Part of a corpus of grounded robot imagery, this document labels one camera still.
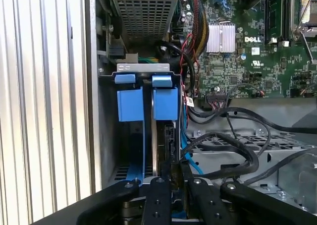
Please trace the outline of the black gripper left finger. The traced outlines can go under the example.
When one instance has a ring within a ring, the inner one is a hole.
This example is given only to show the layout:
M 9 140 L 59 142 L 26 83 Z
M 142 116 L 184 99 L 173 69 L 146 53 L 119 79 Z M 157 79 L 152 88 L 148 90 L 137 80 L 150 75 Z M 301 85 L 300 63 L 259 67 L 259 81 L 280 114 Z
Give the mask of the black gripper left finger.
M 171 158 L 149 184 L 119 181 L 88 198 L 77 225 L 170 225 Z

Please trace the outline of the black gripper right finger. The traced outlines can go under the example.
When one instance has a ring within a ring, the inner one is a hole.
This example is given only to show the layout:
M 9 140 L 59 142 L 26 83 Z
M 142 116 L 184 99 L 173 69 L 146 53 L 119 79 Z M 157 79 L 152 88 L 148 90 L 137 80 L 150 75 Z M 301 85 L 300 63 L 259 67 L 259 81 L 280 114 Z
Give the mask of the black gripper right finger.
M 180 163 L 189 203 L 207 225 L 315 225 L 317 217 L 300 208 L 239 184 L 208 185 Z

